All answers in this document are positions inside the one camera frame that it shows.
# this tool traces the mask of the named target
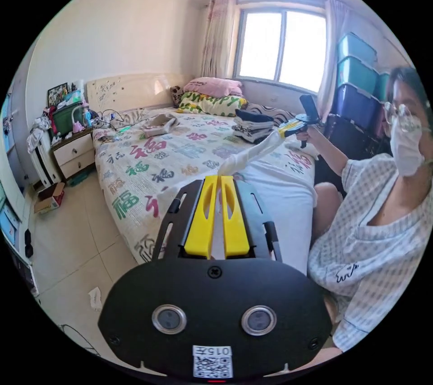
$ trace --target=bedspread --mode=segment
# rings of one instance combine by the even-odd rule
[[[174,109],[148,112],[153,116]],[[169,134],[146,138],[140,123],[120,131],[97,129],[93,134],[98,179],[110,213],[138,263],[151,260],[162,218],[170,203],[166,189],[197,177],[216,174],[229,155],[249,143],[232,134],[233,119],[178,114]],[[285,145],[263,158],[311,186],[314,158]]]

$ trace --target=white headboard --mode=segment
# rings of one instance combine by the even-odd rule
[[[99,78],[87,82],[87,100],[96,112],[172,105],[170,87],[183,87],[192,79],[192,75],[153,73]]]

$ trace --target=checkered pajamas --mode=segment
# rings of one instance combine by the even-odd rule
[[[372,331],[398,301],[432,231],[433,189],[410,214],[386,226],[367,226],[396,178],[388,155],[349,160],[342,173],[347,196],[310,252],[309,276],[329,290],[338,305],[341,322],[333,341],[343,352]]]

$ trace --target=qr code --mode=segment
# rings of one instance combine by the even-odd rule
[[[233,377],[231,357],[194,357],[194,376],[208,379]]]

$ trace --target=nightstand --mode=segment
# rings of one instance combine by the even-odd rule
[[[68,180],[95,163],[92,129],[87,128],[51,147],[64,178]]]

